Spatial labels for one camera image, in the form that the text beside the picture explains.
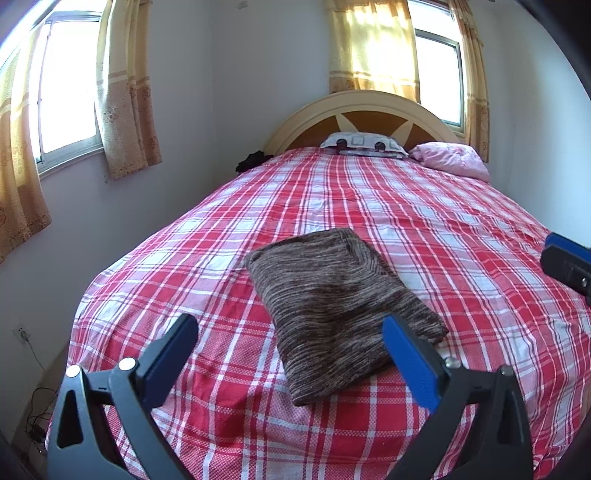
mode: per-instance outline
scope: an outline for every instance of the curtain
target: curtain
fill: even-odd
[[[488,162],[490,108],[482,57],[483,45],[468,2],[449,0],[449,7],[460,28],[466,63],[466,143],[478,152],[482,160]]]
[[[330,93],[381,90],[420,102],[417,46],[407,0],[326,0]]]
[[[0,69],[0,263],[51,223],[29,130],[31,63],[41,25]]]
[[[147,62],[148,0],[108,0],[97,46],[97,119],[111,177],[162,162]]]

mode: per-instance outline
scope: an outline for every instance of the pillow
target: pillow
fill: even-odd
[[[491,176],[484,162],[469,145],[429,142],[414,147],[410,151],[410,156],[423,167],[445,171],[459,177],[491,182]]]
[[[320,148],[336,148],[339,153],[347,152],[347,155],[362,155],[364,153],[369,155],[368,152],[379,152],[396,154],[397,157],[395,158],[408,158],[406,151],[393,138],[386,137],[386,135],[362,132],[337,132],[331,134]]]
[[[376,152],[375,150],[364,150],[363,148],[360,148],[358,150],[339,150],[337,148],[336,151],[339,155],[352,155],[354,157],[396,158],[397,160],[408,159],[408,155],[403,155],[398,152]]]

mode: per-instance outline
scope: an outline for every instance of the brown knit sweater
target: brown knit sweater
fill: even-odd
[[[439,343],[447,328],[350,229],[283,240],[245,260],[277,334],[294,405],[319,401],[389,363],[382,320],[397,314]]]

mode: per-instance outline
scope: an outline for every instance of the wooden headboard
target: wooden headboard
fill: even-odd
[[[418,103],[391,93],[355,90],[334,93],[296,112],[275,132],[265,153],[318,147],[335,132],[387,135],[406,151],[425,142],[458,143],[447,125]]]

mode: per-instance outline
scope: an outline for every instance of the red and white plaid bedspread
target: red and white plaid bedspread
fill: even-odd
[[[538,264],[548,230],[477,180],[410,162],[288,152],[241,175],[101,273],[72,331],[69,364],[138,356],[181,313],[199,344],[153,416],[197,479],[383,479],[426,419],[395,368],[310,407],[288,395],[274,327],[244,256],[294,235],[351,227],[447,323],[442,355],[517,371],[537,475],[581,423],[591,310]],[[468,408],[437,471],[465,439]],[[116,415],[122,454],[138,462]]]

